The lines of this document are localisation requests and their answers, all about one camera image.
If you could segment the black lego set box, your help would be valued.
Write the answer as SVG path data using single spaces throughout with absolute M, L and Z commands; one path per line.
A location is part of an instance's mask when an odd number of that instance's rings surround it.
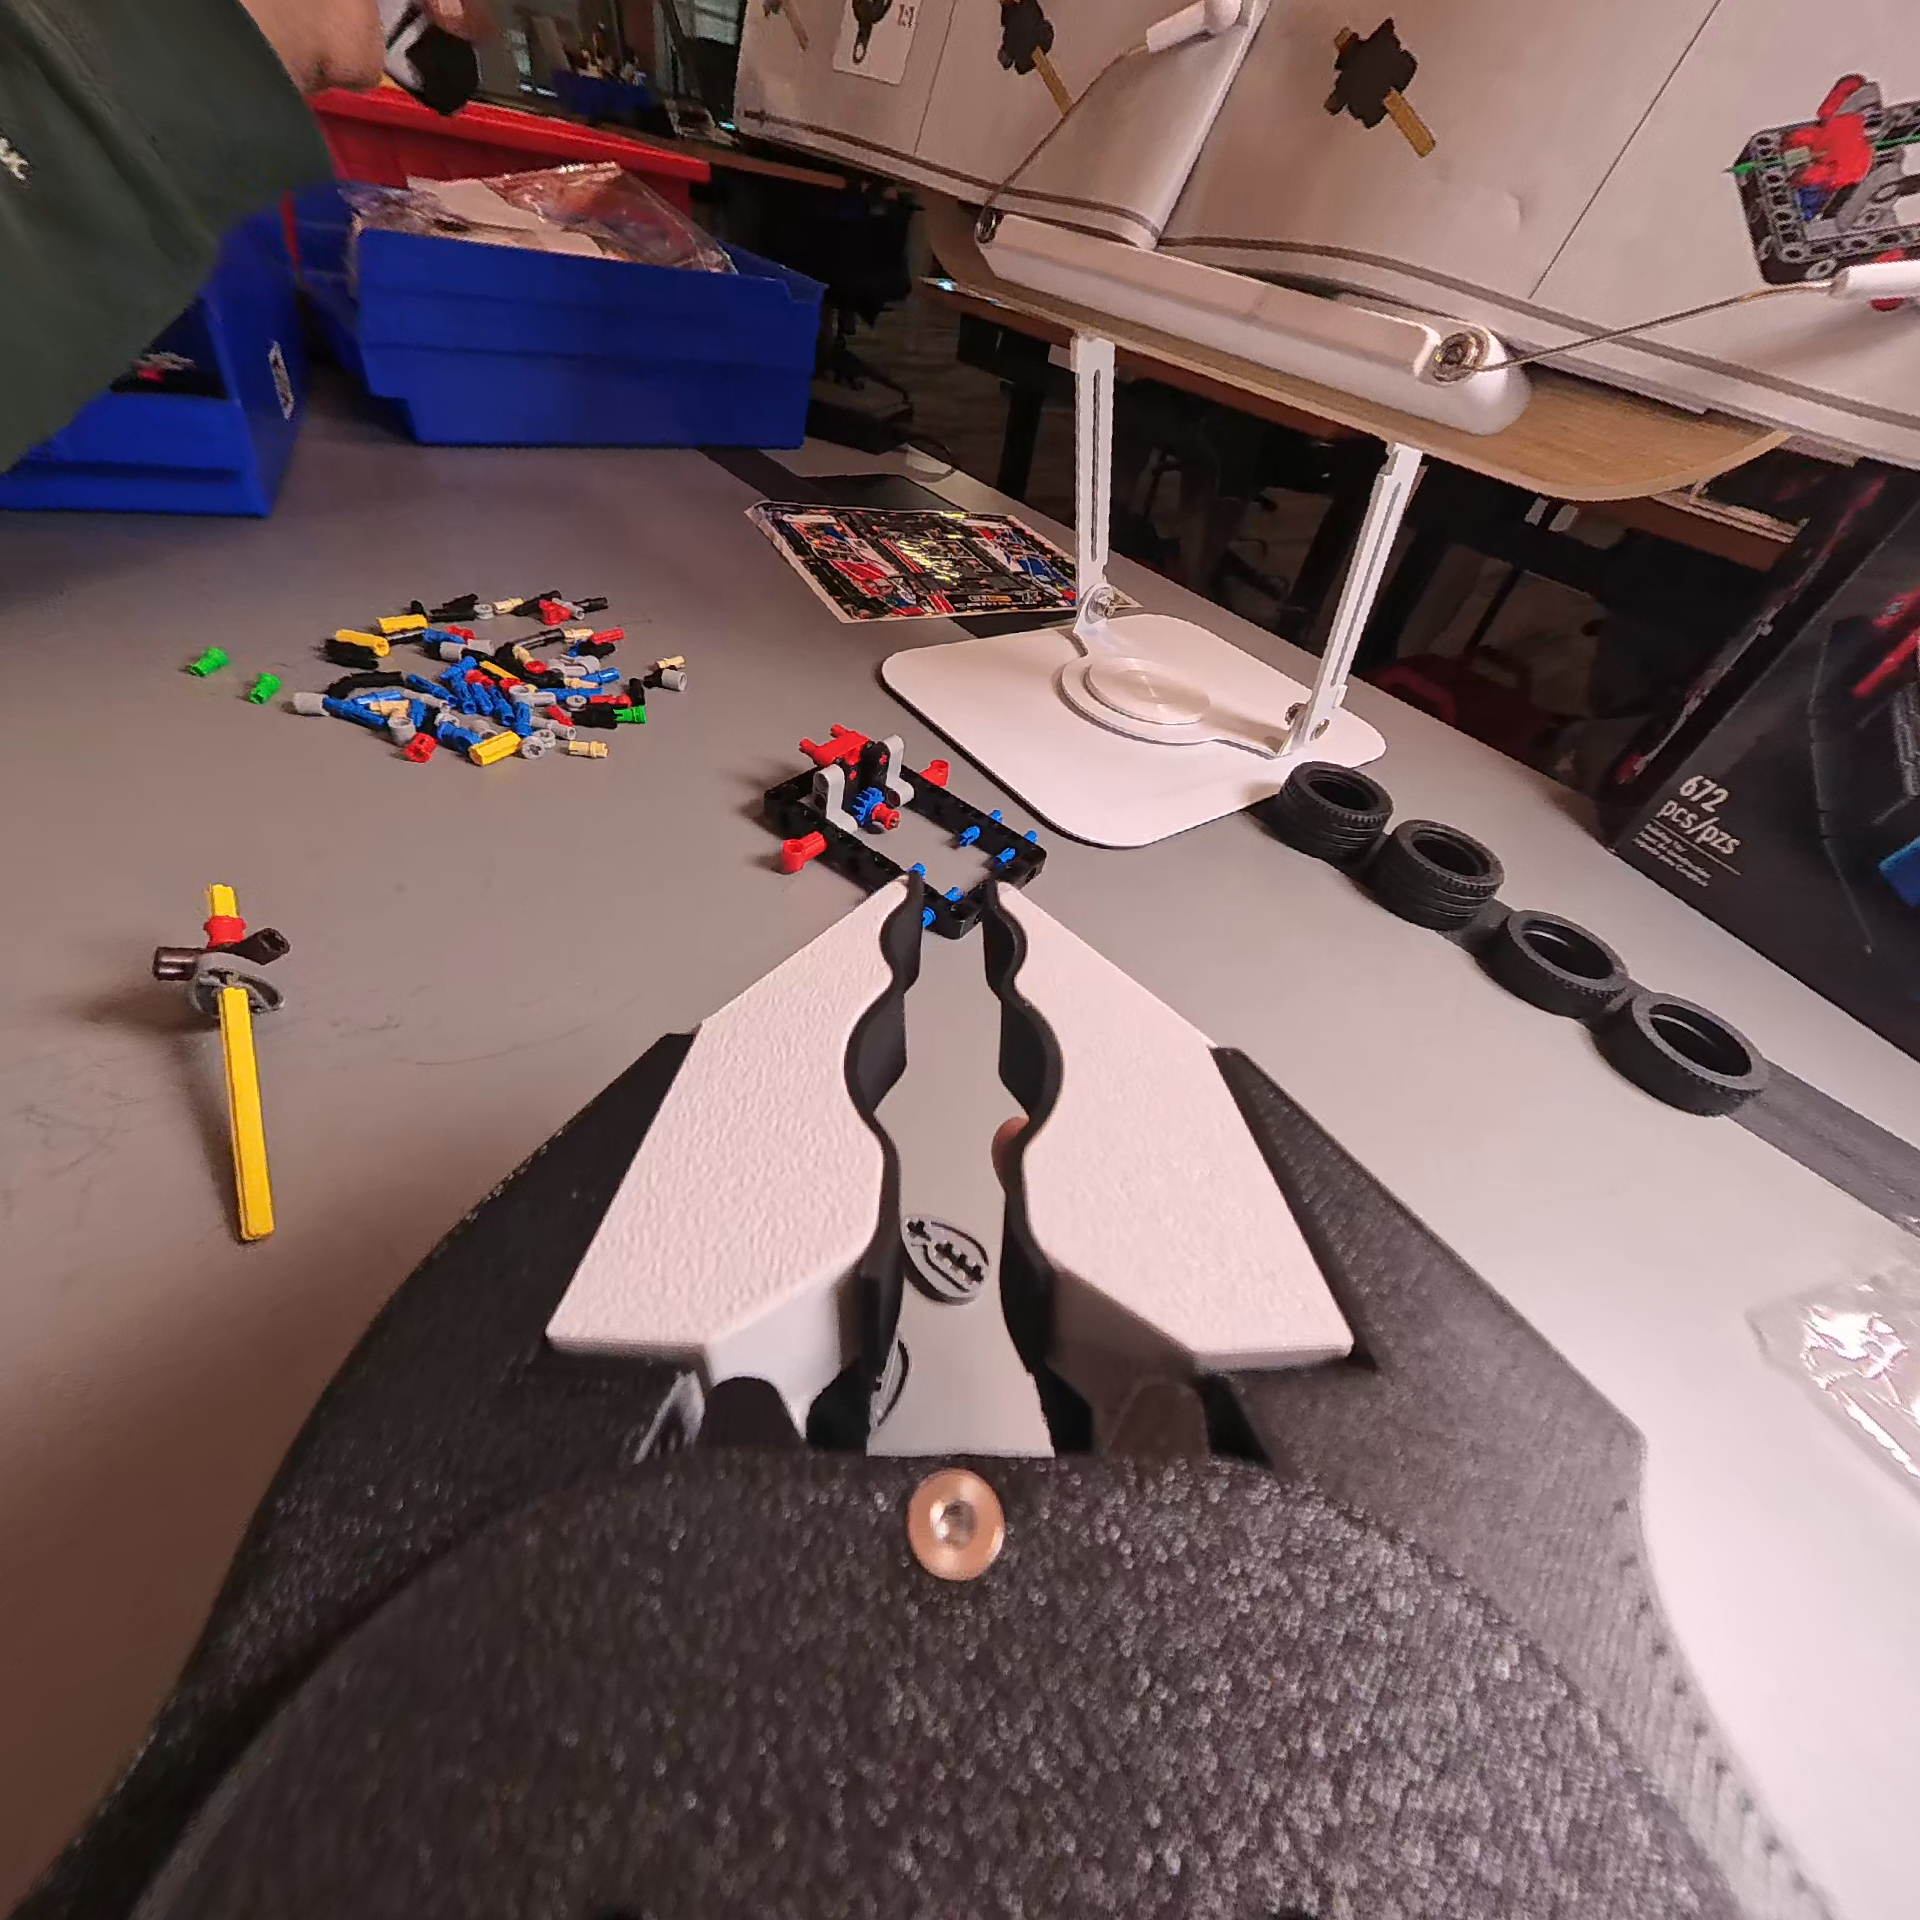
M 1628 866 L 1918 1055 L 1914 468 L 1841 474 L 1595 808 Z

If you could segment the plastic bag of lego parts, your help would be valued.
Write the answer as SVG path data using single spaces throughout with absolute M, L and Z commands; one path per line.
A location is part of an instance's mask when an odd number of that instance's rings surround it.
M 572 161 L 510 176 L 341 183 L 354 233 L 737 274 L 732 254 L 638 173 Z

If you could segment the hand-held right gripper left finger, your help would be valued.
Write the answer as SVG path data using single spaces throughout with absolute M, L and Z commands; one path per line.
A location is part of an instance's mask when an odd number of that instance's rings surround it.
M 691 1034 L 545 1337 L 757 1381 L 867 1452 L 903 1303 L 899 1152 L 921 880 L 883 884 Z

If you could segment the clear plastic bag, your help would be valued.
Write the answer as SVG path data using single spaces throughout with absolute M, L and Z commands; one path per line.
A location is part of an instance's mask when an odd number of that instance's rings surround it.
M 1759 1356 L 1918 1496 L 1916 1253 L 1765 1300 L 1746 1324 Z

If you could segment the instruction booklet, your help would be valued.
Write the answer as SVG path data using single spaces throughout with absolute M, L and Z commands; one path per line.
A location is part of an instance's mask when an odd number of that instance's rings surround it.
M 1186 4 L 750 4 L 737 127 L 979 210 Z M 1916 2 L 1252 2 L 1125 64 L 1001 204 L 1513 351 L 1916 258 Z M 1789 295 L 1571 373 L 1916 465 L 1916 296 Z

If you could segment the red plastic bin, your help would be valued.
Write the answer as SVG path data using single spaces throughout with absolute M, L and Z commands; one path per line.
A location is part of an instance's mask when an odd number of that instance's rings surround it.
M 651 184 L 677 210 L 691 212 L 692 186 L 707 186 L 713 177 L 707 160 L 646 137 L 579 127 L 549 114 L 482 102 L 439 114 L 390 85 L 370 92 L 331 87 L 314 95 L 308 106 L 337 177 L 364 184 L 612 161 Z

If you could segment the person's left forearm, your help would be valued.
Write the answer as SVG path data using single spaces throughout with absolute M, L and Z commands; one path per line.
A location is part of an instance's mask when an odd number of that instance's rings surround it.
M 199 293 L 227 233 L 330 176 L 241 2 L 2 4 L 2 462 Z

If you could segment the white page holder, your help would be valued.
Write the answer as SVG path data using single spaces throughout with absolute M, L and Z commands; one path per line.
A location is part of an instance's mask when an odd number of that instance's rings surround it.
M 1586 330 L 1563 343 L 1513 351 L 1508 343 L 1485 330 L 1484 326 L 1458 326 L 1446 333 L 1425 358 L 1414 365 L 1414 376 L 1439 386 L 1454 386 L 1470 376 L 1487 376 L 1492 373 L 1534 368 L 1551 360 L 1565 351 L 1579 351 L 1597 345 L 1615 345 L 1647 336 L 1666 326 L 1678 326 L 1694 320 L 1706 320 L 1739 306 L 1762 303 L 1783 296 L 1826 296 L 1844 303 L 1879 303 L 1906 301 L 1918 295 L 1918 263 L 1916 258 L 1876 258 L 1841 266 L 1835 271 L 1798 279 L 1791 284 L 1767 284 L 1749 293 L 1719 296 L 1706 303 L 1666 311 L 1658 318 L 1634 320 L 1623 326 L 1607 326 Z
M 1147 26 L 1138 41 L 1118 48 L 1118 53 L 1108 61 L 1103 61 L 1103 65 L 1098 69 L 1089 87 L 1081 93 L 1069 95 L 1067 106 L 1059 112 L 1055 125 L 1043 132 L 1034 141 L 1034 145 L 1020 157 L 1020 161 L 1001 180 L 996 180 L 988 198 L 981 201 L 974 222 L 974 239 L 981 247 L 988 247 L 995 239 L 1003 220 L 1001 204 L 1005 194 L 1021 183 L 1021 176 L 1026 176 L 1034 169 L 1034 164 L 1046 152 L 1046 149 L 1059 138 L 1059 135 L 1067 129 L 1073 119 L 1093 101 L 1100 85 L 1110 72 L 1115 72 L 1125 64 L 1171 55 L 1174 50 L 1186 48 L 1193 41 L 1221 38 L 1222 33 L 1239 26 L 1243 10 L 1243 2 L 1193 2 L 1154 21 L 1151 26 Z

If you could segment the pile of small lego pieces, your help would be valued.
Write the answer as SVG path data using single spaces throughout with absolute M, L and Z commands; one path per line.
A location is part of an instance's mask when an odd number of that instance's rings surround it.
M 182 662 L 196 684 L 254 710 L 324 718 L 379 741 L 401 761 L 474 768 L 604 761 L 610 737 L 643 728 L 659 697 L 687 688 L 684 654 L 629 652 L 629 631 L 596 592 L 415 599 L 356 628 L 330 631 L 297 686 L 289 668 L 243 671 L 213 642 Z

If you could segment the blue plastic bin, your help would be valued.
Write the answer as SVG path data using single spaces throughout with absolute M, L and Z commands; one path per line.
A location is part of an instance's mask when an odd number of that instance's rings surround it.
M 292 207 L 231 230 L 196 298 L 5 473 L 5 512 L 273 512 L 311 386 Z
M 794 448 L 826 288 L 742 247 L 732 271 L 370 226 L 341 183 L 292 198 L 305 288 L 342 368 L 414 440 Z

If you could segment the white book stand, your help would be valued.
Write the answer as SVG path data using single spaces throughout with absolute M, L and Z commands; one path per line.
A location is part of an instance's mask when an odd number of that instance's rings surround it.
M 967 295 L 1067 329 L 1074 382 L 1073 615 L 889 656 L 883 684 L 1055 832 L 1147 847 L 1276 796 L 1300 761 L 1363 768 L 1383 733 L 1346 705 L 1354 662 L 1428 462 L 1613 503 L 1707 481 L 1783 429 L 1503 365 L 1481 326 L 1313 295 L 1021 214 L 925 204 Z M 1198 615 L 1114 609 L 1118 350 L 1383 445 L 1300 680 Z

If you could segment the yellow lego axle assembly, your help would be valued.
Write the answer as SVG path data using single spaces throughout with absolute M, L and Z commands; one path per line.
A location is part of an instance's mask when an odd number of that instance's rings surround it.
M 233 886 L 215 880 L 205 886 L 205 913 L 199 944 L 157 945 L 151 956 L 151 976 L 159 985 L 178 988 L 186 993 L 187 976 L 203 949 L 246 944 L 258 944 L 270 950 L 284 949 L 286 956 L 292 949 L 286 934 L 276 928 L 254 928 L 241 911 Z M 268 1014 L 251 1012 L 246 996 L 237 990 L 227 990 L 219 1000 L 217 1018 L 196 1014 L 217 1030 L 221 1045 L 236 1232 L 241 1240 L 255 1244 L 270 1238 L 276 1230 L 270 1142 L 255 1050 L 255 1026 Z

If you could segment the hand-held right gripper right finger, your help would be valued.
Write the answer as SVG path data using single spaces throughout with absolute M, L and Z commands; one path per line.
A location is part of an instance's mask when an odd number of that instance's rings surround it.
M 991 884 L 999 1078 L 1029 1119 L 999 1309 L 1053 1449 L 1118 1449 L 1141 1401 L 1210 1439 L 1210 1385 L 1349 1359 L 1356 1332 L 1212 1038 Z

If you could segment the black lego frame assembly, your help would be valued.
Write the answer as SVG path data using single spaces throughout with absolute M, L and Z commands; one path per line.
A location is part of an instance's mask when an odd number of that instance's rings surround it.
M 991 884 L 1025 888 L 1045 873 L 1050 853 L 1036 832 L 959 797 L 949 758 L 909 762 L 899 733 L 830 724 L 821 737 L 804 736 L 799 754 L 806 769 L 761 796 L 761 818 L 779 841 L 783 876 L 821 866 L 867 896 L 897 880 L 919 880 L 924 930 L 958 941 L 981 920 Z M 907 815 L 947 834 L 954 850 L 979 855 L 983 878 L 962 890 L 927 880 L 921 863 L 891 857 L 889 844 Z

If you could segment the person's left hand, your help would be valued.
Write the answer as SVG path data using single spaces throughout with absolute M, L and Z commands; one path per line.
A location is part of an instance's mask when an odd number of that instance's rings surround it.
M 494 26 L 489 4 L 427 2 L 470 46 Z M 244 2 L 262 38 L 302 93 L 370 88 L 382 72 L 382 2 Z

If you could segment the colourful sticker sheet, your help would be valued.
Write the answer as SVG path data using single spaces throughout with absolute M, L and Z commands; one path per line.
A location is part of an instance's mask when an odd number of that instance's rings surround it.
M 845 624 L 1074 612 L 1074 562 L 1009 514 L 758 500 L 757 526 Z

